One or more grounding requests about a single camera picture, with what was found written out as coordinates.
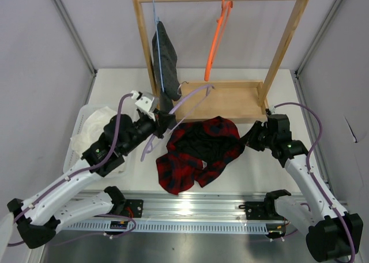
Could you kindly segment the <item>red plaid skirt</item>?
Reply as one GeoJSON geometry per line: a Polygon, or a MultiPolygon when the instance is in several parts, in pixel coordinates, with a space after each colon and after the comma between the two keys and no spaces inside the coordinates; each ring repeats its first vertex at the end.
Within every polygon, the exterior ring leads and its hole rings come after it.
{"type": "Polygon", "coordinates": [[[156,159],[157,173],[159,185],[173,195],[195,183],[210,184],[244,152],[238,128],[223,117],[181,123],[166,148],[167,153],[156,159]]]}

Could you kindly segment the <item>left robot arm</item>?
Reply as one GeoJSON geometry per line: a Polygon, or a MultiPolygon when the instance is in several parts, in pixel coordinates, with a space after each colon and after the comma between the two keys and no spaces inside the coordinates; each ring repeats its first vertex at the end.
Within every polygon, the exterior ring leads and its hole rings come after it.
{"type": "Polygon", "coordinates": [[[98,140],[69,171],[33,197],[8,202],[24,244],[35,249],[73,223],[96,215],[118,217],[125,212],[126,198],[116,186],[108,186],[96,196],[79,202],[71,199],[121,166],[124,158],[148,137],[162,138],[175,121],[175,114],[160,110],[155,110],[153,117],[144,113],[139,116],[137,121],[132,121],[126,114],[114,115],[98,140]]]}

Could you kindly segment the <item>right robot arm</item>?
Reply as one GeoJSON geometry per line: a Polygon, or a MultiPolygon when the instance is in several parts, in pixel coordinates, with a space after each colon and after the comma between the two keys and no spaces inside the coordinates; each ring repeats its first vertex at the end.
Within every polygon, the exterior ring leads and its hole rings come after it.
{"type": "Polygon", "coordinates": [[[310,164],[305,145],[292,138],[288,117],[272,114],[265,122],[256,121],[240,140],[255,151],[269,149],[305,199],[299,203],[285,190],[269,192],[265,196],[264,214],[270,219],[286,218],[305,237],[314,260],[325,262],[349,257],[354,261],[363,221],[340,204],[310,164]]]}

